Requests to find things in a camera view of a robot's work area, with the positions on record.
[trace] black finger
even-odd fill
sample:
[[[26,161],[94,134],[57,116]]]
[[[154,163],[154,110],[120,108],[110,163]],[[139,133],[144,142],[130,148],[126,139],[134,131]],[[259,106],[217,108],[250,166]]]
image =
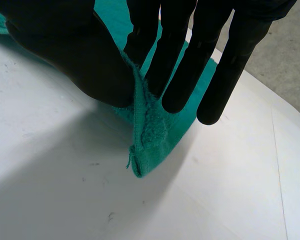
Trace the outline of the black finger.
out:
[[[123,51],[141,67],[157,38],[160,0],[127,0],[126,3],[133,31]]]
[[[180,112],[186,105],[231,11],[232,6],[224,0],[198,2],[189,46],[162,98],[167,112]]]
[[[184,45],[189,19],[196,2],[196,0],[163,0],[161,3],[162,35],[145,76],[150,92],[158,98],[166,88]]]
[[[219,120],[249,57],[271,23],[234,13],[229,40],[197,110],[201,123],[212,125]]]

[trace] towel fold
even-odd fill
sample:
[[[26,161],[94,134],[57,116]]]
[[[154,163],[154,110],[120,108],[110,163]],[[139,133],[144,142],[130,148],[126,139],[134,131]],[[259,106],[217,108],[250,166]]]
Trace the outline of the towel fold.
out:
[[[127,35],[133,28],[130,23],[126,0],[98,0],[94,9],[108,27],[118,47],[123,49]],[[8,33],[4,22],[5,19],[0,15],[1,34]],[[159,27],[158,38],[161,32],[162,29]],[[187,43],[184,44],[176,66],[180,63],[187,45]],[[156,45],[151,49],[141,71],[137,70],[125,54],[122,54],[127,63],[134,69],[134,103],[127,108],[115,108],[115,112],[133,124],[133,145],[129,149],[129,164],[138,178],[146,176],[156,168],[174,149],[194,122],[197,107],[217,66],[212,59],[209,60],[184,109],[178,114],[170,114],[163,109],[161,99],[157,100],[149,93],[144,80],[155,47]]]

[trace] white table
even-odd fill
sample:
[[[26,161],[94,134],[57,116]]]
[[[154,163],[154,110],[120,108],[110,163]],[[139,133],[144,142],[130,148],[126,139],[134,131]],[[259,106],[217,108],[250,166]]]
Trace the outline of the white table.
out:
[[[0,37],[0,240],[300,240],[300,114],[247,72],[143,179],[131,131]]]

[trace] concrete floor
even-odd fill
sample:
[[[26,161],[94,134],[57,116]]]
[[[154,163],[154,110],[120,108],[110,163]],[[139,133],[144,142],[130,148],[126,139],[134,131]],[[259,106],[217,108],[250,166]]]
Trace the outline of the concrete floor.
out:
[[[232,15],[224,25],[216,48],[223,52]],[[300,112],[300,0],[288,15],[275,21],[256,46],[245,70]]]

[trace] gloved hand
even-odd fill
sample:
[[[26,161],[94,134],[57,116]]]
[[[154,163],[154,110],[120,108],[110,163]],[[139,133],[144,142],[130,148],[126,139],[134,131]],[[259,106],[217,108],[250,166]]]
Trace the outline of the gloved hand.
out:
[[[286,16],[296,0],[127,0],[133,32],[124,51],[143,65],[158,30],[161,6],[162,35],[146,73],[149,90],[162,96],[184,44],[194,12],[192,37],[163,97],[169,113],[183,109],[217,44],[221,29],[234,9],[229,39],[197,110],[198,120],[216,123],[251,56],[274,20]]]
[[[10,35],[65,73],[84,93],[115,107],[133,101],[134,75],[95,0],[0,0]]]

